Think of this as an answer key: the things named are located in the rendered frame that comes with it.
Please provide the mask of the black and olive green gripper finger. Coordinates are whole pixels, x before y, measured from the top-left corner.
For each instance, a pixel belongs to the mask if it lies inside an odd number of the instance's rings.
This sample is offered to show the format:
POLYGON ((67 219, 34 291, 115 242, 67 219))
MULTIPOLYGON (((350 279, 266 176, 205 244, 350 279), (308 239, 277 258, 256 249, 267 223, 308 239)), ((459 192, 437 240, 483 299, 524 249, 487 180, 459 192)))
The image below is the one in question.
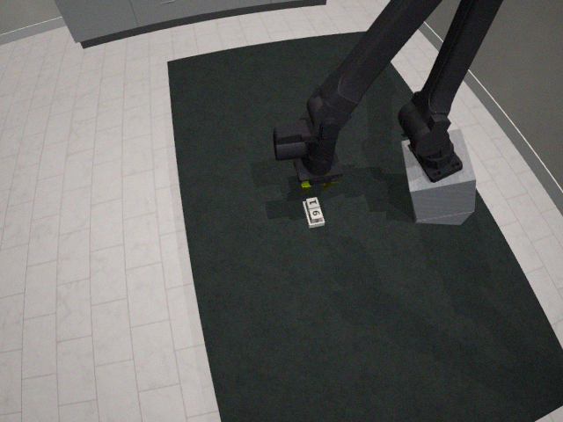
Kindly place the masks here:
POLYGON ((336 182, 330 182, 330 183, 326 183, 326 184, 322 184, 323 190, 325 190, 326 188, 333 186, 335 184, 339 183, 339 181, 336 182))
POLYGON ((309 184, 309 181, 304 181, 301 184, 301 187, 305 190, 305 193, 309 192, 311 185, 309 184))

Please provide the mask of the beige open-top tray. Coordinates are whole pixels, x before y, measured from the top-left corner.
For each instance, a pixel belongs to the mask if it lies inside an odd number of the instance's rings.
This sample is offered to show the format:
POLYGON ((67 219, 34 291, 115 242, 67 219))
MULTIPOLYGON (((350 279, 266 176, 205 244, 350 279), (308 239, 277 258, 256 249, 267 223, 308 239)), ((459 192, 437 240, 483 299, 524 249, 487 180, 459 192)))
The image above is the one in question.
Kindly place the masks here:
POLYGON ((323 217, 323 219, 322 219, 322 222, 311 223, 310 218, 309 218, 309 214, 308 214, 308 212, 307 212, 307 208, 306 208, 306 206, 305 206, 305 202, 306 202, 306 201, 303 201, 303 210, 304 210, 304 213, 305 213, 306 220, 307 220, 307 222, 308 222, 309 228, 314 228, 314 227, 318 227, 318 226, 323 226, 323 225, 325 225, 324 217, 323 217))

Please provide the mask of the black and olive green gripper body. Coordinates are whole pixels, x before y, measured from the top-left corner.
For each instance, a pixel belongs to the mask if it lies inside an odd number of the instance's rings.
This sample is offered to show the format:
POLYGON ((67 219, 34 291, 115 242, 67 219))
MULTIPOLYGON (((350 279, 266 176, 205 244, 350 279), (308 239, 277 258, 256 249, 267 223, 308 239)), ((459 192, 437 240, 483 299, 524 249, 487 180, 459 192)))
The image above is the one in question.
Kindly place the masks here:
POLYGON ((302 158, 294 159, 294 166, 300 184, 304 181, 309 181, 311 186, 336 182, 343 175, 336 152, 327 160, 315 159, 307 152, 306 167, 303 167, 302 158))

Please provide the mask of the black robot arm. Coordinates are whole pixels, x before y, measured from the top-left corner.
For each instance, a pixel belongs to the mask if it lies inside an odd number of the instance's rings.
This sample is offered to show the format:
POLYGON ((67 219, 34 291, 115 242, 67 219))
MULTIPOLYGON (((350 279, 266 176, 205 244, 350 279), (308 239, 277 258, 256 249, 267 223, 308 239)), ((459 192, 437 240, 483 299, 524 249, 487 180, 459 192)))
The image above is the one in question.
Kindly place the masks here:
MULTIPOLYGON (((313 158, 331 158, 339 131, 363 94, 441 1, 391 0, 344 62, 312 93, 307 101, 311 118, 274 128, 276 161, 302 158, 305 168, 308 143, 313 158)), ((433 183, 463 169, 447 131, 448 115, 502 1, 461 0, 427 81, 398 113, 402 136, 408 135, 408 148, 433 183)))

